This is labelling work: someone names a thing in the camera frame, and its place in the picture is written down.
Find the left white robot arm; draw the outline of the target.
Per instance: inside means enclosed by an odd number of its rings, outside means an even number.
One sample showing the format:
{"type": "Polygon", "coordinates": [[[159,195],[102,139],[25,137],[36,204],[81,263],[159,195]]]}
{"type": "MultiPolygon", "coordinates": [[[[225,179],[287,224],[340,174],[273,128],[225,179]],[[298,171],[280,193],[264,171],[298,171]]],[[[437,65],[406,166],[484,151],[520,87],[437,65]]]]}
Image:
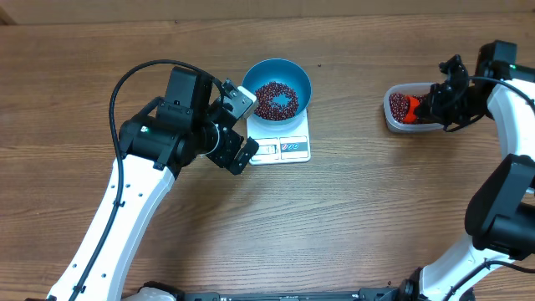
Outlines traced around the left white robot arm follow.
{"type": "Polygon", "coordinates": [[[94,219],[49,300],[119,300],[130,265],[156,208],[181,169],[198,155],[238,175],[257,152],[233,130],[257,107],[244,88],[208,96],[156,97],[120,129],[116,158],[94,219]]]}

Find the red measuring scoop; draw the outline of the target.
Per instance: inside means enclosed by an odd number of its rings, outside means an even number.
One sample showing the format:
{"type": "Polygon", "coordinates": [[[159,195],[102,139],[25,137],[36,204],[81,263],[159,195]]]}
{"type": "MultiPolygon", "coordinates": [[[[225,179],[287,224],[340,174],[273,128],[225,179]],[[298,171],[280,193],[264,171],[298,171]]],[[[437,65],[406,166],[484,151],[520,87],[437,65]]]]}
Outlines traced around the red measuring scoop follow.
{"type": "Polygon", "coordinates": [[[404,100],[408,104],[408,110],[402,122],[404,124],[416,124],[418,122],[418,116],[415,114],[415,109],[420,105],[420,101],[418,98],[410,95],[406,95],[404,100]]]}

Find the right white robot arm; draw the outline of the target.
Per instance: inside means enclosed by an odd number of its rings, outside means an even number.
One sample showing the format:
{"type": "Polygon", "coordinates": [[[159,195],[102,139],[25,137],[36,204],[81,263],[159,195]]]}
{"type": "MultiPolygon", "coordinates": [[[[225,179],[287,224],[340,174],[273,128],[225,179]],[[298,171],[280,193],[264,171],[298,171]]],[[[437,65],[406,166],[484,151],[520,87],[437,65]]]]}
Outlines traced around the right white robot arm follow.
{"type": "Polygon", "coordinates": [[[446,75],[412,107],[419,119],[454,132],[483,117],[497,127],[502,162],[466,209],[461,240],[415,271],[400,300],[472,300],[474,286],[500,267],[533,273],[519,262],[534,253],[534,71],[516,63],[517,46],[501,40],[480,47],[469,75],[459,56],[439,65],[446,75]]]}

